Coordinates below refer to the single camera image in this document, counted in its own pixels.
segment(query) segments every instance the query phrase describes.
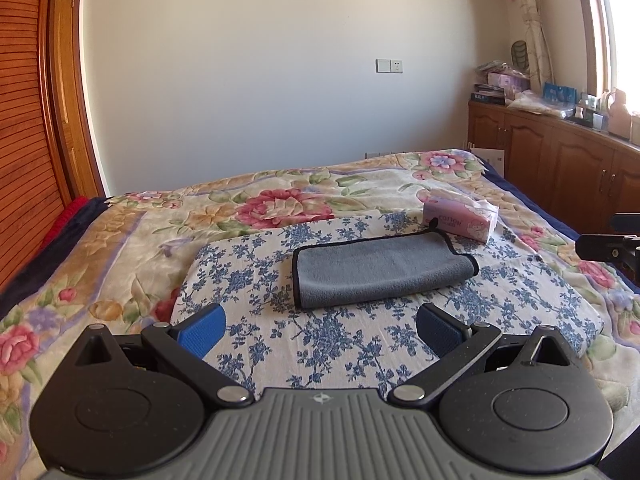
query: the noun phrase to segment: pink tissue pack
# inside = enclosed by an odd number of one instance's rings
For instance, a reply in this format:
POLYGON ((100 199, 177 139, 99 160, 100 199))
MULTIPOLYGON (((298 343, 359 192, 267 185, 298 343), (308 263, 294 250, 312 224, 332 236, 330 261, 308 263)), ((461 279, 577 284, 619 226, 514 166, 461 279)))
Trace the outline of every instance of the pink tissue pack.
POLYGON ((498 207, 487 200, 473 200, 468 196, 432 190, 431 196, 424 203, 422 223, 428 224, 431 219, 438 219, 438 229, 447 233, 471 238, 487 243, 498 221, 498 207))

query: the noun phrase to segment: red fabric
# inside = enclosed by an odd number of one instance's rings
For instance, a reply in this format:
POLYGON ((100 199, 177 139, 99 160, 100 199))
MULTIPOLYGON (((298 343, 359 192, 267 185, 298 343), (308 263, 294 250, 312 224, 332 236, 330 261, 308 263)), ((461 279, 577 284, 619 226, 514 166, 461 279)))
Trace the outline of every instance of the red fabric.
POLYGON ((62 231, 62 228, 69 222, 69 220, 74 217, 74 215, 78 211, 82 209, 84 204, 86 204, 87 202, 89 202, 89 199, 87 197, 79 196, 75 198, 71 204, 66 206, 66 209, 62 213, 60 213, 58 218, 56 218, 56 221, 53 222, 51 229, 49 229, 49 232, 45 235, 38 251, 41 251, 46 246, 48 246, 53 241, 53 238, 58 236, 59 232, 62 231))

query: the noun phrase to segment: blue and white floral cloth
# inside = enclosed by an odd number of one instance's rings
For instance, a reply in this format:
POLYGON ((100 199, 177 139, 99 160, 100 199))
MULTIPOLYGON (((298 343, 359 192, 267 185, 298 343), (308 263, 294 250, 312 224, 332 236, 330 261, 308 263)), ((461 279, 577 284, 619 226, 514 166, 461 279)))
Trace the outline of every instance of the blue and white floral cloth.
POLYGON ((301 223, 208 244, 188 272, 172 322, 212 301, 222 304, 226 333, 205 361, 258 395, 267 386, 360 386, 385 396, 437 360, 415 331, 415 313, 425 301, 465 323, 484 320, 506 333, 556 325, 579 354, 601 330, 595 309, 503 224, 487 245, 451 237, 480 267, 465 283, 392 300, 295 309, 296 248, 421 228, 419 211, 399 212, 301 223))

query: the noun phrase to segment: stack of books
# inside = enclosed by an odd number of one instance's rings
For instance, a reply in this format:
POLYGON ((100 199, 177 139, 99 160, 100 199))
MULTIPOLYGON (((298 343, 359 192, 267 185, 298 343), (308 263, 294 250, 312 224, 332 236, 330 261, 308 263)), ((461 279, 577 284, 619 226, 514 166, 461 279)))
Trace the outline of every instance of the stack of books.
POLYGON ((504 106, 506 104, 506 102, 504 101, 504 88, 484 84, 474 85, 474 91, 471 94, 471 100, 491 105, 504 106))

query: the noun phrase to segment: gray towel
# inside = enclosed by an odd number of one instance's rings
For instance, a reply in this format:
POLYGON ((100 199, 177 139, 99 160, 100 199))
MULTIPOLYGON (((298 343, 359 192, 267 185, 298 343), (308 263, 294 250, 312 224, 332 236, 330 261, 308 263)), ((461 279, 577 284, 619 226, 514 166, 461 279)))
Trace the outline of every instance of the gray towel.
POLYGON ((478 273, 476 259, 436 229, 300 247, 292 265, 294 302, 305 310, 399 298, 478 273))

